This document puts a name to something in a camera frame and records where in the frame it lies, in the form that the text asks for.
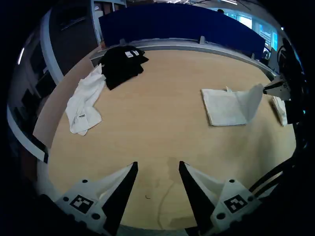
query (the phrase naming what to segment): window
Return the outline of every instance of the window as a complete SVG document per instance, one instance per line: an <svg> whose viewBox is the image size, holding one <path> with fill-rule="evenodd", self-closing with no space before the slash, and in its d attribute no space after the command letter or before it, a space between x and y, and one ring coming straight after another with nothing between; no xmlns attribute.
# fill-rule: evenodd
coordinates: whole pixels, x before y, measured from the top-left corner
<svg viewBox="0 0 315 236"><path fill-rule="evenodd" d="M272 45L272 48L274 50L277 50L277 48L278 48L278 35L275 32L272 32L272 43L271 43L271 45Z"/></svg>
<svg viewBox="0 0 315 236"><path fill-rule="evenodd" d="M237 15L231 14L231 13L225 13L226 16L233 18L234 20L237 20Z"/></svg>
<svg viewBox="0 0 315 236"><path fill-rule="evenodd" d="M275 51L278 49L278 34L276 29L264 22L257 17L251 16L246 13L242 13L240 11L234 11L229 9L224 9L225 15L228 17L237 20L238 22L246 25L248 28L254 30L257 34L259 34L265 40L266 50L271 51L273 48Z"/></svg>
<svg viewBox="0 0 315 236"><path fill-rule="evenodd" d="M248 28L252 28L252 20L246 17L239 16L238 21L244 25L246 25Z"/></svg>
<svg viewBox="0 0 315 236"><path fill-rule="evenodd" d="M259 24L259 35L262 36L266 42L265 46L271 50L271 29L267 26Z"/></svg>

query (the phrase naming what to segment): folded white cloth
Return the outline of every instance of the folded white cloth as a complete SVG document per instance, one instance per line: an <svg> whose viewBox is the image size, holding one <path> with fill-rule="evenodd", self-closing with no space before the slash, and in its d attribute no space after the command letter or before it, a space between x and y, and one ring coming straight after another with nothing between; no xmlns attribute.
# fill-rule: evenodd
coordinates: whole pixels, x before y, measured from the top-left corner
<svg viewBox="0 0 315 236"><path fill-rule="evenodd" d="M272 103L273 106L275 107L279 120L281 122L282 126L285 126L288 124L287 120L287 111L285 109L285 103L282 101L280 98L273 96L272 97Z"/></svg>
<svg viewBox="0 0 315 236"><path fill-rule="evenodd" d="M73 96L69 99L66 114L70 132L85 135L87 130L102 121L93 107L105 85L102 65L98 65L85 79L81 79Z"/></svg>
<svg viewBox="0 0 315 236"><path fill-rule="evenodd" d="M256 115L263 96L264 86L259 84L249 91L232 92L202 89L204 104L211 125L243 125L250 122Z"/></svg>

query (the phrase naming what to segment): ceiling light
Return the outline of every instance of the ceiling light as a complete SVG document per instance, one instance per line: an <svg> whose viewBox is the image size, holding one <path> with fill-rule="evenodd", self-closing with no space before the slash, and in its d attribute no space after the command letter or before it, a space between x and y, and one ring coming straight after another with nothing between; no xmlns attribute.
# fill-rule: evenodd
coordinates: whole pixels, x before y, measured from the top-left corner
<svg viewBox="0 0 315 236"><path fill-rule="evenodd" d="M24 48L22 48L22 50L21 50L21 52L20 52L20 56L19 56L19 59L18 59L18 61L17 61L17 64L18 64L18 65L21 63L21 59L22 59L23 52L24 52Z"/></svg>
<svg viewBox="0 0 315 236"><path fill-rule="evenodd" d="M233 0L221 0L221 1L224 1L224 2L228 2L228 3L231 3L231 4L237 5L237 2L236 2L236 1L233 1Z"/></svg>

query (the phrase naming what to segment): wooden table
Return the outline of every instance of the wooden table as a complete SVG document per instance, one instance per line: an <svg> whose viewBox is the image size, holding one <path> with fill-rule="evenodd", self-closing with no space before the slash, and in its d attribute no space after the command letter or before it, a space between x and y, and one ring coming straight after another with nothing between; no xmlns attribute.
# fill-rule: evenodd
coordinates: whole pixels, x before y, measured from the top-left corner
<svg viewBox="0 0 315 236"><path fill-rule="evenodd" d="M210 126L201 89L248 90L269 80L258 68L220 55L148 51L144 72L95 104L103 121L85 136L69 131L64 114L49 157L49 176L66 192L83 178L97 180L133 161L139 172L122 224L147 229L196 225L178 164L250 187L289 158L293 127L282 127L264 95L248 125Z"/></svg>

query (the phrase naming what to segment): clothing tag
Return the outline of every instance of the clothing tag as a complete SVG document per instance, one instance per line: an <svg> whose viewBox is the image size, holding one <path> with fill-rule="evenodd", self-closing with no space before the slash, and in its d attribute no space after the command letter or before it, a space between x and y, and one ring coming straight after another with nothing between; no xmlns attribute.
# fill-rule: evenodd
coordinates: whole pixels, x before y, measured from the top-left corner
<svg viewBox="0 0 315 236"><path fill-rule="evenodd" d="M77 129L79 131L87 130L89 127L89 123L87 122L86 114L84 114L84 113L82 113L76 117L75 123L76 123Z"/></svg>
<svg viewBox="0 0 315 236"><path fill-rule="evenodd" d="M133 55L131 54L131 52L125 52L125 55L130 58L130 57L133 57Z"/></svg>
<svg viewBox="0 0 315 236"><path fill-rule="evenodd" d="M137 52L136 50L132 50L132 52L136 55L136 56L139 56L139 52Z"/></svg>

